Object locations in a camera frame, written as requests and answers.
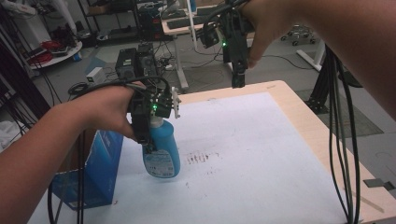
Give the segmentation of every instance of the blue bottle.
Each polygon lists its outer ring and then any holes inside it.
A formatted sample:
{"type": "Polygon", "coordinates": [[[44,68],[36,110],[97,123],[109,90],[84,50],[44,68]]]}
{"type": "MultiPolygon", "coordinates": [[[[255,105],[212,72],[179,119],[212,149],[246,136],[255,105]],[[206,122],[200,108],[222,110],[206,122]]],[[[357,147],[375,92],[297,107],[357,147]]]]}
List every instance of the blue bottle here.
{"type": "Polygon", "coordinates": [[[155,148],[143,146],[143,162],[150,175],[170,178],[180,171],[174,127],[163,118],[151,117],[150,134],[155,148]]]}
{"type": "Polygon", "coordinates": [[[190,0],[191,12],[195,12],[197,10],[197,5],[195,4],[195,0],[190,0]]]}

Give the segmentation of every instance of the floor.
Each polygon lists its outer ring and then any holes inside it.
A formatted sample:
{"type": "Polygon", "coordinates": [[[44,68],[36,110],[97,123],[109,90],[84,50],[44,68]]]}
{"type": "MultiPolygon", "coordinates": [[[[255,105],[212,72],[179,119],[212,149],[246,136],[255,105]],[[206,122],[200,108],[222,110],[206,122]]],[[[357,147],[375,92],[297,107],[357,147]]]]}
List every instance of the floor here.
{"type": "MultiPolygon", "coordinates": [[[[199,53],[197,53],[192,47],[189,35],[180,36],[177,43],[186,78],[190,85],[184,93],[231,87],[231,75],[228,68],[221,62],[221,56],[209,63],[219,51],[218,47],[204,49],[202,45],[198,44],[199,53]]],[[[69,98],[67,90],[78,82],[85,82],[85,76],[95,66],[105,67],[108,79],[116,78],[114,64],[119,50],[136,46],[137,43],[133,43],[98,49],[83,49],[80,62],[66,60],[45,68],[44,72],[57,91],[59,98],[64,102],[69,98]]],[[[313,89],[318,72],[301,59],[295,51],[302,49],[310,55],[315,55],[317,47],[318,41],[314,45],[307,43],[296,47],[289,40],[275,41],[265,52],[258,65],[254,69],[247,71],[246,83],[284,80],[294,91],[313,89]]],[[[158,49],[156,56],[158,58],[169,58],[173,52],[172,43],[168,43],[158,49]]],[[[168,67],[164,77],[168,79],[171,85],[177,87],[179,84],[174,68],[174,66],[168,67]]],[[[52,103],[50,89],[42,76],[34,77],[34,82],[46,99],[52,103]]],[[[396,122],[387,115],[365,89],[350,88],[350,90],[354,106],[383,132],[358,138],[361,162],[376,178],[381,178],[384,182],[390,181],[393,185],[396,185],[396,122]]],[[[347,143],[351,147],[350,139],[347,139],[347,143]]],[[[391,190],[389,193],[396,198],[396,189],[391,190]]],[[[394,222],[395,220],[389,220],[378,223],[394,222]]]]}

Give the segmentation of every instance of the blue container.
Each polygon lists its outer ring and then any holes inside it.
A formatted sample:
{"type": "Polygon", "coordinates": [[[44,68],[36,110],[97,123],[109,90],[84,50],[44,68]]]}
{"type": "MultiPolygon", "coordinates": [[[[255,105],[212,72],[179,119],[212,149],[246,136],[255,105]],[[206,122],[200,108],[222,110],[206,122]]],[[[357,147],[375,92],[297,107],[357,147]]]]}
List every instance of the blue container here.
{"type": "Polygon", "coordinates": [[[160,178],[170,178],[180,171],[180,158],[173,135],[174,127],[162,118],[152,117],[150,134],[155,149],[148,150],[143,146],[143,162],[150,175],[160,178]]]}
{"type": "Polygon", "coordinates": [[[195,4],[195,0],[190,0],[191,12],[197,10],[197,5],[195,4]]]}

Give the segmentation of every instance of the bottle cap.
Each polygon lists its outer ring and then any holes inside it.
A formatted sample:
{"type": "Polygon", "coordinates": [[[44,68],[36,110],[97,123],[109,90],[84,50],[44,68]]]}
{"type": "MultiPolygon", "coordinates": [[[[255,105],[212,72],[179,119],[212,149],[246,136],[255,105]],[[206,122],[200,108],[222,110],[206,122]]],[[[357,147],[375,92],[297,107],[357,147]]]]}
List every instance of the bottle cap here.
{"type": "Polygon", "coordinates": [[[151,128],[158,128],[161,127],[162,125],[163,125],[163,118],[151,116],[149,121],[149,126],[151,128]]]}

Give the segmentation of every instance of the bottle label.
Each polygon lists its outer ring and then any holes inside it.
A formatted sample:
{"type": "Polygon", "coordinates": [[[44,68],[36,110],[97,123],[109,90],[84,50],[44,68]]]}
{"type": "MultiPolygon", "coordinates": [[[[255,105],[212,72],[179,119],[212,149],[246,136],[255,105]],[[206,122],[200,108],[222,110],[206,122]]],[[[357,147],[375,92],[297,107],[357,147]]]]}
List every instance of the bottle label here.
{"type": "Polygon", "coordinates": [[[146,170],[157,177],[171,177],[175,175],[171,155],[163,149],[152,151],[145,155],[146,170]]]}

